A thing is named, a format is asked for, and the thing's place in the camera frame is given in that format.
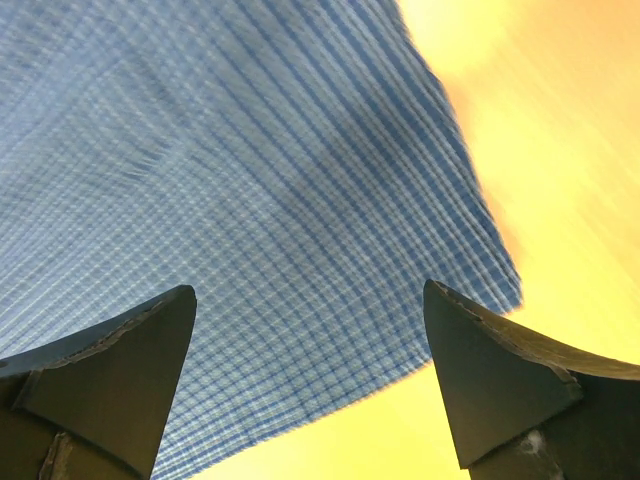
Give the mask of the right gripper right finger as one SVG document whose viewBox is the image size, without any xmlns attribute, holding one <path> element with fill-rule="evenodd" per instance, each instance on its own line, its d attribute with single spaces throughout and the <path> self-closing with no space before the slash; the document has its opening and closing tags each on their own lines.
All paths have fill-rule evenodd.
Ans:
<svg viewBox="0 0 640 480">
<path fill-rule="evenodd" d="M 473 479 L 636 479 L 639 367 L 427 281 L 424 323 L 458 464 Z"/>
</svg>

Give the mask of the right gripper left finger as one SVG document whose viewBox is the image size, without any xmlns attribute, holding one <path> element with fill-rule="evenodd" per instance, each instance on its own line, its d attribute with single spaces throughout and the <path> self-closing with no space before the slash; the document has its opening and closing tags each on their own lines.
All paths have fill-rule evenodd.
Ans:
<svg viewBox="0 0 640 480">
<path fill-rule="evenodd" d="M 196 308 L 180 285 L 2 359 L 2 478 L 150 478 Z"/>
</svg>

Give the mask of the blue checkered long sleeve shirt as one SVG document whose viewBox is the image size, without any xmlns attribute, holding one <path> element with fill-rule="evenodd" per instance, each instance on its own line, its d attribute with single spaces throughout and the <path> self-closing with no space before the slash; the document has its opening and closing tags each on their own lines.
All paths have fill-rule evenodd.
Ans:
<svg viewBox="0 0 640 480">
<path fill-rule="evenodd" d="M 2 3 L 1 351 L 193 286 L 155 478 L 421 367 L 429 279 L 521 301 L 394 2 Z"/>
</svg>

